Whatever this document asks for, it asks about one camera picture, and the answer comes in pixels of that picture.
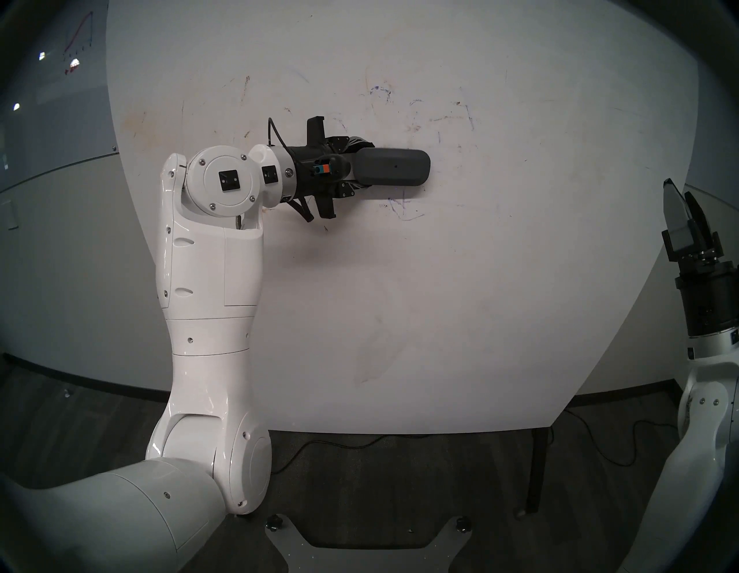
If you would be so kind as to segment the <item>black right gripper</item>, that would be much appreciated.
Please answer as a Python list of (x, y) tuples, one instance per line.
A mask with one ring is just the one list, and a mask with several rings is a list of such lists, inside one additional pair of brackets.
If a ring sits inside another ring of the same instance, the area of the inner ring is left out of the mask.
[(723, 247), (712, 231), (706, 215), (693, 193), (684, 196), (668, 178), (663, 183), (664, 219), (662, 237), (668, 260), (679, 259), (693, 250), (702, 265), (680, 265), (675, 279), (680, 291), (688, 337), (718, 334), (738, 327), (738, 269), (731, 261), (719, 261)]

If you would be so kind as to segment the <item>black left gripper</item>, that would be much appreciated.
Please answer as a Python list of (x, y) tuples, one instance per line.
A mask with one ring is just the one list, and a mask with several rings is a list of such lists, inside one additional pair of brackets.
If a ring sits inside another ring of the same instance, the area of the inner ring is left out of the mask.
[(336, 198), (351, 198), (357, 191), (371, 187), (370, 184), (348, 181), (352, 169), (349, 155), (368, 148), (374, 149), (374, 143), (359, 136), (326, 137), (322, 116), (308, 119), (307, 144), (287, 147), (296, 180), (296, 190), (288, 205), (303, 219), (313, 220), (307, 200), (312, 197), (318, 216), (334, 219), (333, 201)]

